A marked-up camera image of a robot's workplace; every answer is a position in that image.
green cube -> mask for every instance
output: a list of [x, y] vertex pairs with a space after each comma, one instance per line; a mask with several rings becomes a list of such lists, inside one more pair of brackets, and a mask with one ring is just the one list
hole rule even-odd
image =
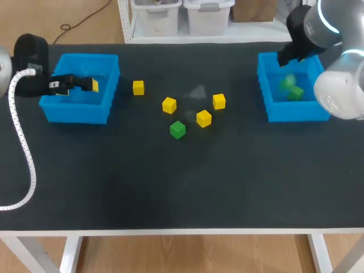
[[286, 75], [286, 77], [280, 82], [281, 90], [291, 89], [296, 85], [296, 77], [293, 74]]
[[183, 137], [186, 134], [186, 126], [182, 122], [176, 121], [169, 127], [171, 135], [176, 139]]
[[287, 98], [290, 101], [299, 101], [302, 99], [304, 93], [305, 91], [303, 91], [302, 88], [299, 88], [298, 86], [293, 86], [290, 88]]

blue bin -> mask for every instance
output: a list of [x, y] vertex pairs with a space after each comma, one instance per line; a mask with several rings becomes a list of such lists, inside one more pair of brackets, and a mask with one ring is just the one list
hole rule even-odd
[[[280, 67], [277, 53], [258, 55], [258, 80], [263, 93], [269, 122], [327, 121], [330, 114], [317, 102], [313, 86], [323, 73], [320, 60], [313, 56], [304, 61], [292, 60]], [[289, 101], [280, 88], [281, 81], [289, 74], [296, 77], [297, 86], [305, 93], [301, 101]]]
[[54, 76], [74, 74], [93, 77], [98, 92], [85, 92], [80, 87], [69, 96], [43, 96], [39, 105], [49, 122], [106, 124], [119, 81], [119, 58], [106, 54], [63, 54]]

white cable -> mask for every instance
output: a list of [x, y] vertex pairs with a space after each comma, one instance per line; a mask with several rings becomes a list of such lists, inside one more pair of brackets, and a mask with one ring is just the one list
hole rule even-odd
[[32, 155], [30, 154], [30, 151], [29, 151], [28, 143], [23, 134], [22, 127], [20, 126], [18, 113], [16, 112], [16, 107], [15, 107], [15, 87], [16, 87], [18, 81], [22, 77], [34, 76], [34, 75], [35, 75], [35, 69], [33, 69], [33, 68], [25, 69], [25, 70], [18, 72], [10, 82], [9, 95], [8, 95], [11, 117], [13, 119], [13, 123], [14, 123], [15, 129], [16, 129], [16, 132], [18, 133], [18, 137], [19, 137], [20, 143], [22, 145], [25, 157], [27, 158], [27, 161], [28, 161], [29, 172], [30, 172], [30, 187], [29, 187], [29, 191], [28, 191], [27, 195], [24, 197], [24, 199], [22, 201], [14, 204], [14, 205], [10, 205], [10, 206], [0, 206], [0, 211], [13, 210], [13, 209], [20, 208], [21, 206], [25, 205], [30, 200], [30, 198], [33, 196], [33, 193], [35, 190], [36, 174], [35, 174], [34, 162], [33, 162]]

table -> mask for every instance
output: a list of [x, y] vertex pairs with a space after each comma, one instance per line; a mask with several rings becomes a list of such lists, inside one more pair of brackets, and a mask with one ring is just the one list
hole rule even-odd
[[[39, 99], [16, 100], [38, 184], [27, 205], [0, 214], [3, 241], [32, 272], [59, 272], [29, 237], [69, 236], [64, 273], [75, 269], [81, 236], [311, 234], [318, 272], [331, 272], [322, 233], [364, 232], [364, 126], [337, 118], [268, 123], [257, 54], [280, 48], [51, 46], [52, 68], [62, 53], [117, 54], [121, 80], [106, 126], [51, 124]], [[337, 48], [323, 54], [323, 65], [339, 54]], [[145, 81], [145, 96], [133, 96], [133, 80]], [[225, 94], [224, 111], [212, 109], [216, 93]], [[177, 99], [172, 116], [162, 112], [167, 96]], [[213, 114], [205, 129], [194, 122], [203, 109]], [[187, 126], [180, 140], [169, 134], [176, 120]], [[6, 205], [20, 200], [29, 183], [6, 98], [0, 128], [0, 205]], [[363, 254], [364, 237], [335, 272], [363, 268]]]

yellow block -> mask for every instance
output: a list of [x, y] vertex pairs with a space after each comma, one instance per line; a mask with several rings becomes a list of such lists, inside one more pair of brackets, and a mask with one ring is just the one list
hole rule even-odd
[[94, 79], [92, 79], [92, 91], [98, 92], [98, 82]]
[[162, 102], [162, 109], [168, 114], [173, 114], [173, 112], [177, 109], [177, 101], [174, 98], [167, 97]]
[[133, 93], [135, 96], [144, 95], [144, 81], [133, 81]]
[[212, 104], [215, 110], [225, 109], [226, 99], [224, 94], [217, 94], [212, 97]]
[[196, 122], [198, 125], [200, 125], [202, 128], [205, 128], [206, 126], [209, 126], [212, 121], [212, 116], [209, 112], [206, 110], [203, 110], [196, 115]]

